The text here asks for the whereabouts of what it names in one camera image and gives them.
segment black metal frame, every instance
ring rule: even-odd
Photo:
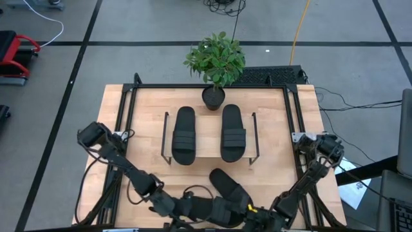
[[[163,157],[163,159],[166,161],[168,165],[172,164],[172,157],[167,158],[165,156],[165,141],[166,141],[166,129],[167,129],[167,118],[169,117],[169,112],[165,112],[165,120],[163,124],[163,135],[162,135],[162,150],[160,151],[160,155]],[[256,120],[256,113],[253,112],[252,114],[253,117],[253,123],[254,123],[254,130],[255,130],[255,142],[256,142],[256,157],[254,158],[249,158],[249,165],[252,165],[259,157],[259,138],[258,138],[258,124]]]
[[[115,124],[115,131],[120,131],[121,130],[121,125],[122,125],[122,118],[124,114],[124,108],[126,104],[126,98],[127,98],[127,93],[131,92],[131,99],[129,103],[129,109],[127,112],[127,119],[126,119],[126,127],[125,131],[128,131],[131,129],[131,122],[133,118],[133,112],[135,108],[135,102],[136,102],[136,95],[137,95],[137,90],[139,88],[206,88],[210,85],[208,84],[142,84],[142,81],[140,80],[138,74],[135,74],[135,79],[133,84],[123,84],[122,88],[122,95],[120,98],[120,105],[118,108],[118,114],[117,114],[117,120]],[[299,102],[299,96],[297,94],[297,87],[295,84],[286,84],[286,85],[272,85],[272,81],[268,80],[267,84],[233,84],[232,86],[227,86],[226,88],[262,88],[262,89],[278,89],[283,91],[283,97],[285,99],[285,108],[286,108],[286,116],[288,119],[288,127],[289,127],[289,136],[290,136],[290,141],[291,141],[291,146],[294,151],[294,160],[295,160],[295,166],[296,166],[296,171],[297,171],[297,177],[301,178],[303,175],[303,169],[302,169],[302,164],[299,158],[299,154],[297,153],[297,150],[294,148],[294,143],[292,139],[292,133],[295,132],[294,128],[294,120],[292,117],[292,109],[290,106],[290,99],[289,99],[289,94],[288,92],[291,91],[294,96],[294,102],[295,102],[295,110],[297,112],[297,121],[299,125],[299,130],[301,132],[304,132],[304,122],[303,122],[303,116],[301,112],[301,107],[300,107],[300,102]],[[167,116],[168,113],[165,112],[165,123],[164,123],[164,136],[162,139],[162,151],[164,150],[164,139],[165,139],[165,127],[167,123]],[[258,145],[258,132],[257,132],[257,122],[256,122],[256,114],[253,113],[252,116],[254,117],[254,126],[255,126],[255,138],[256,138],[256,146],[257,146],[257,154],[259,154],[259,145]],[[257,155],[254,160],[249,160],[250,164],[253,164],[253,162],[256,161],[256,159],[259,157]],[[113,177],[115,176],[117,170],[113,169],[113,167],[108,167],[107,172],[106,172],[106,177],[104,181],[104,189],[107,189],[110,183],[113,181]],[[89,226],[90,229],[96,229],[96,227],[100,228],[114,228],[115,225],[115,220],[116,220],[116,215],[117,215],[117,207],[118,207],[118,199],[120,195],[120,187],[121,187],[121,180],[118,186],[116,186],[114,190],[114,194],[108,198],[107,202],[105,203],[104,207],[102,210],[99,212],[98,217],[97,217],[97,226]],[[307,198],[304,198],[302,200],[302,206],[303,206],[303,216],[305,218],[305,222],[309,223],[309,225],[306,225],[306,229],[314,228],[312,226],[311,220],[310,220],[310,212],[308,209],[308,202]],[[317,216],[317,221],[318,221],[318,226],[323,226],[323,221],[322,221],[322,215]],[[68,228],[56,228],[53,229],[52,231],[69,231],[67,230]],[[162,228],[140,228],[140,230],[150,230],[150,231],[163,231]],[[223,231],[239,231],[239,230],[233,230],[233,229],[224,229]]]

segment black cable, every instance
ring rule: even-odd
[[[242,1],[241,0],[239,0],[239,7],[238,7],[238,10],[240,10],[240,3],[241,3]],[[236,32],[236,27],[238,26],[238,19],[239,19],[239,14],[237,14],[237,16],[236,16],[236,22],[234,23],[234,29],[233,29],[233,36],[232,36],[232,43],[233,43],[233,40],[234,40],[234,34],[235,34],[235,32]]]
[[[234,0],[203,0],[203,4],[209,7],[211,12],[237,17],[240,12],[246,7],[246,0],[239,0],[239,8],[237,10],[227,10],[227,8],[234,2]]]
[[[315,92],[315,94],[316,94],[317,103],[321,103],[324,99],[323,93]]]
[[[195,184],[195,185],[187,187],[183,191],[183,195],[185,195],[186,192],[189,191],[192,188],[203,188],[204,190],[206,190],[209,193],[209,195],[211,196],[211,200],[214,199],[213,193],[208,188],[206,188],[205,186],[202,186],[202,185],[199,185],[199,184]],[[193,225],[193,224],[199,224],[199,223],[208,221],[208,219],[210,219],[211,216],[212,216],[212,212],[213,212],[213,204],[212,204],[212,208],[211,208],[211,213],[203,220],[195,221],[195,222],[185,222],[184,220],[180,220],[179,217],[177,217],[176,215],[172,215],[172,218],[175,219],[176,221],[178,221],[179,223],[187,224],[187,225]]]
[[[135,135],[135,133],[136,133],[136,132],[134,131],[134,129],[128,129],[128,130],[126,130],[126,131],[123,131],[123,133],[121,134],[120,137],[123,137],[123,135],[124,135],[126,132],[128,132],[129,135],[127,135],[127,137],[124,138],[123,140],[130,139],[130,138],[133,137],[133,136]]]
[[[76,205],[75,205],[75,220],[76,220],[76,223],[78,223],[78,224],[80,223],[80,220],[79,220],[79,218],[78,218],[78,216],[77,216],[77,208],[78,208],[78,206],[79,206],[80,197],[81,197],[81,195],[82,195],[83,183],[84,183],[84,180],[86,179],[86,175],[88,174],[90,168],[91,168],[99,159],[100,159],[100,157],[97,158],[97,159],[95,159],[95,160],[93,160],[93,162],[86,168],[86,170],[84,171],[83,177],[82,177],[82,181],[80,182],[79,194],[77,195],[77,200],[76,200]]]
[[[370,161],[376,162],[376,161],[374,161],[373,159],[371,159],[371,157],[369,157],[369,156],[368,156],[362,149],[360,149],[358,146],[356,146],[356,145],[354,145],[354,144],[346,141],[344,138],[342,138],[341,136],[339,136],[339,135],[335,132],[335,130],[333,129],[332,121],[330,120],[328,113],[327,113],[326,111],[323,111],[323,113],[324,113],[324,114],[326,115],[326,117],[328,118],[328,121],[329,121],[329,124],[330,124],[330,128],[332,129],[333,134],[335,134],[336,136],[338,136],[340,139],[342,139],[342,140],[343,140],[344,142],[346,142],[347,144],[353,146],[354,148],[357,148],[357,149],[358,149],[360,152],[362,152],[362,153],[366,156],[366,158],[368,158]]]
[[[130,192],[129,192],[129,190],[130,190],[130,179],[129,179],[129,183],[127,183],[127,191],[126,191],[126,195],[127,195],[127,199],[129,200],[129,202],[131,203],[131,204],[133,204],[133,205],[138,205],[138,204],[140,204],[140,203],[142,203],[143,202],[143,199],[141,199],[141,200],[139,200],[138,202],[133,202],[132,200],[131,200],[131,198],[130,198]]]
[[[384,195],[378,193],[377,191],[375,191],[375,190],[372,189],[371,187],[367,186],[361,179],[357,178],[355,175],[352,175],[350,172],[346,171],[346,170],[345,170],[344,168],[342,168],[340,165],[338,165],[338,167],[340,167],[340,168],[342,169],[342,172],[345,172],[348,176],[352,177],[352,178],[355,179],[356,181],[358,181],[358,182],[360,182],[361,184],[363,184],[367,189],[369,189],[370,191],[372,191],[374,194],[377,194],[379,197],[382,197],[383,199],[387,200],[388,202],[393,203],[393,204],[396,204],[396,205],[398,205],[398,206],[400,206],[400,207],[403,207],[403,208],[412,210],[412,208],[410,208],[410,207],[408,207],[408,206],[405,206],[405,205],[402,205],[402,204],[399,204],[399,203],[395,202],[394,200],[391,200],[390,198],[385,197]]]
[[[129,132],[129,135],[128,135],[127,138],[125,138],[124,140],[130,139],[130,138],[131,138],[133,135],[135,135],[135,133],[136,133],[136,132],[135,132],[134,130],[132,130],[132,129],[128,130],[128,132]],[[106,141],[109,142],[109,139],[108,139],[108,135],[107,135],[107,134],[106,134]],[[83,147],[83,149],[87,152],[88,155],[90,155],[91,157],[94,158],[93,162],[90,163],[90,165],[89,165],[89,166],[86,168],[86,170],[84,171],[84,174],[83,174],[83,177],[82,177],[82,181],[80,182],[79,194],[77,195],[77,200],[76,200],[76,205],[75,205],[75,221],[76,221],[76,223],[79,224],[79,223],[80,223],[80,220],[79,220],[79,218],[78,218],[78,216],[77,216],[77,208],[78,208],[78,206],[79,206],[80,197],[81,197],[81,195],[82,195],[84,180],[86,179],[86,175],[88,174],[90,168],[91,168],[94,164],[96,164],[96,162],[100,162],[100,163],[106,164],[106,165],[112,165],[112,166],[115,166],[115,167],[118,167],[118,168],[126,168],[126,167],[119,166],[119,165],[114,165],[114,164],[110,164],[110,163],[108,163],[108,162],[101,161],[101,160],[100,160],[100,158],[102,158],[101,156],[96,157],[96,156],[94,156],[94,155],[91,153],[91,152],[97,153],[97,150],[95,150],[95,149],[93,149],[93,148],[88,148],[88,147],[86,147],[86,146],[85,146],[82,142],[80,142],[80,141],[77,141],[77,142]],[[132,204],[134,203],[134,202],[132,202],[131,199],[129,198],[129,186],[127,186],[127,198],[129,199],[129,201],[130,201]]]
[[[400,102],[402,102],[402,100],[397,100],[397,101],[379,102],[379,103],[374,103],[374,104],[366,104],[366,105],[362,105],[362,106],[352,106],[351,104],[348,104],[348,103],[345,101],[344,97],[343,97],[340,93],[332,92],[332,91],[330,91],[330,90],[328,90],[328,89],[326,89],[326,88],[323,88],[323,87],[315,87],[315,89],[316,89],[316,88],[325,90],[325,91],[327,91],[327,92],[329,92],[329,93],[331,93],[331,94],[334,94],[334,95],[339,96],[339,97],[342,99],[343,103],[344,103],[345,105],[349,106],[349,107],[341,108],[341,109],[325,109],[325,108],[323,108],[322,111],[346,111],[346,110],[352,110],[352,109],[381,109],[381,108],[391,108],[391,107],[400,106],[401,104],[397,104],[397,105],[394,105],[394,106],[376,106],[376,105],[380,105],[380,104],[393,104],[393,103],[400,103]]]
[[[358,164],[358,163],[355,163],[354,161],[349,161],[349,160],[347,160],[348,162],[350,162],[350,163],[352,163],[352,164],[356,164],[356,165],[358,165],[359,167],[363,167],[363,165],[360,165],[360,164]]]
[[[402,104],[396,104],[393,106],[376,106],[378,104],[390,104],[390,103],[381,102],[381,103],[369,104],[369,105],[364,105],[364,106],[346,107],[346,108],[341,108],[341,109],[325,109],[324,108],[322,111],[346,111],[346,110],[352,110],[352,109],[384,109],[384,108],[392,108],[392,107],[397,107],[397,106],[402,105]]]

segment black slide sandal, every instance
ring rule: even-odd
[[[248,203],[253,205],[250,195],[243,187],[228,176],[222,169],[216,168],[209,175],[209,180],[216,190],[218,190],[221,197],[231,202],[242,201],[243,197],[248,197]],[[233,228],[239,226],[243,222],[243,217],[235,212],[230,213],[229,222],[222,224],[217,222],[217,225]]]
[[[240,109],[229,104],[223,109],[220,154],[226,162],[236,162],[246,149],[246,130],[243,129]]]
[[[209,175],[209,180],[224,199],[231,202],[240,202],[242,197],[246,195],[249,197],[250,202],[253,203],[246,190],[222,169],[215,168]]]
[[[172,139],[172,155],[181,165],[191,165],[196,157],[194,110],[189,106],[178,110]]]

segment metal rod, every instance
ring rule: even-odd
[[[91,225],[93,223],[95,217],[97,216],[98,210],[104,206],[104,204],[107,202],[107,200],[110,198],[112,192],[115,190],[116,185],[120,184],[120,180],[123,174],[118,174],[115,176],[115,178],[111,181],[110,185],[108,188],[102,193],[102,196],[99,198],[97,203],[95,204],[95,207],[88,213],[85,219],[83,219],[81,222],[79,222],[79,225]]]
[[[253,123],[254,123],[254,128],[255,128],[255,143],[256,143],[256,158],[254,160],[249,159],[249,165],[252,165],[260,156],[260,151],[259,151],[259,137],[258,137],[258,123],[256,120],[256,113],[253,112]]]
[[[126,102],[126,95],[127,95],[127,92],[122,92],[122,96],[120,98],[120,104],[118,105],[115,131],[120,131],[120,127],[122,125],[124,104]]]
[[[137,88],[133,88],[131,92],[131,97],[130,97],[129,111],[127,113],[125,131],[129,131],[131,129],[131,121],[133,119],[133,112],[135,110],[136,93],[137,93]],[[125,154],[127,153],[128,144],[129,144],[129,139],[126,140]],[[118,198],[120,196],[120,189],[122,188],[121,181],[122,181],[122,177],[120,178],[120,184],[116,187],[115,195],[113,197],[113,208],[112,208],[112,213],[111,213],[111,220],[109,221],[109,223],[112,223],[112,224],[116,222]]]
[[[116,124],[115,124],[115,131],[120,131],[123,119],[123,112],[124,112],[124,105],[126,103],[126,97],[128,92],[122,92],[122,96],[120,97],[120,103],[118,105],[117,117],[116,117]],[[109,185],[109,176],[110,173],[113,171],[112,166],[108,166],[106,170],[106,176],[104,178],[104,185],[103,185],[103,192],[108,188]],[[105,218],[108,215],[108,209],[102,208],[97,216],[97,224],[104,224]]]
[[[139,88],[206,88],[209,84],[139,84]],[[277,84],[268,86],[268,84],[233,84],[225,88],[278,88],[282,89],[285,85]]]
[[[296,174],[297,178],[301,178],[303,176],[303,169],[301,166],[301,161],[299,159],[299,156],[294,148],[294,143],[292,139],[292,133],[295,132],[295,126],[294,126],[294,120],[292,117],[292,110],[290,107],[290,101],[289,101],[289,94],[288,94],[288,89],[286,87],[283,88],[283,97],[285,98],[285,107],[286,107],[286,115],[288,117],[288,125],[289,125],[289,136],[290,136],[290,142],[292,144],[292,150],[294,152],[294,160],[295,160],[295,167],[296,167]],[[312,225],[311,220],[310,220],[310,213],[309,213],[309,207],[308,207],[308,199],[306,197],[302,198],[302,210],[303,210],[303,217],[305,218],[305,224],[306,229],[310,229],[310,226]]]
[[[301,102],[299,100],[299,94],[293,93],[294,94],[294,102],[295,102],[295,109],[296,109],[296,115],[297,115],[297,121],[299,123],[299,131],[300,132],[306,132],[305,128],[304,128],[304,121],[303,121],[303,114],[302,114],[302,109],[301,109]],[[309,162],[309,155],[306,154],[304,156],[305,160],[306,160],[306,165]],[[316,186],[313,188],[313,192],[317,195],[317,188]],[[318,226],[324,226],[324,222],[323,222],[323,216],[322,216],[322,212],[319,209],[317,204],[314,204],[314,208],[315,208],[315,214],[316,214],[316,222]]]
[[[166,163],[169,165],[171,164],[171,159],[169,161],[166,159],[164,151],[165,151],[165,140],[166,140],[166,127],[167,127],[167,116],[169,116],[168,112],[165,112],[165,122],[163,123],[163,135],[162,135],[162,150],[160,152],[160,155],[163,157],[163,159],[166,160]]]

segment wooden table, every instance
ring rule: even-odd
[[[122,85],[107,85],[98,121],[104,123],[112,131],[115,127]],[[324,130],[321,114],[317,105],[314,87],[298,86],[299,100],[307,132],[320,133]],[[276,89],[225,89],[226,99],[218,111],[209,111],[201,99],[199,88],[138,89],[131,128],[136,134],[129,140],[126,157],[139,169],[153,173],[165,182],[164,190],[171,196],[180,197],[183,190],[193,184],[207,186],[215,195],[216,190],[209,182],[209,173],[214,168],[221,168],[235,181],[239,182],[250,194],[256,206],[268,208],[274,198],[292,187],[297,180],[290,131],[287,123],[283,91]],[[291,109],[294,114],[295,130],[297,119],[292,94]],[[257,132],[259,135],[260,158],[253,165],[248,159],[235,163],[226,163],[219,158],[197,158],[190,166],[181,166],[175,161],[168,165],[160,156],[164,115],[168,111],[175,116],[181,106],[192,106],[196,115],[221,115],[225,104],[237,104],[242,115],[256,112]],[[122,125],[126,124],[125,109]],[[102,194],[106,175],[106,166],[96,163],[89,171],[82,198],[79,205],[79,217],[84,218]],[[122,189],[118,201],[116,227],[163,227],[170,222],[167,217],[160,217],[148,210],[151,203],[138,206],[130,204],[126,197],[128,178],[123,178]],[[346,223],[341,199],[333,170],[319,181],[317,189],[320,198],[337,220]],[[196,195],[209,197],[202,189],[193,189]],[[139,196],[131,190],[131,198],[138,201]],[[308,197],[312,224],[315,225],[315,212]],[[204,223],[197,227],[216,227]],[[298,212],[294,228],[304,228],[302,215]]]

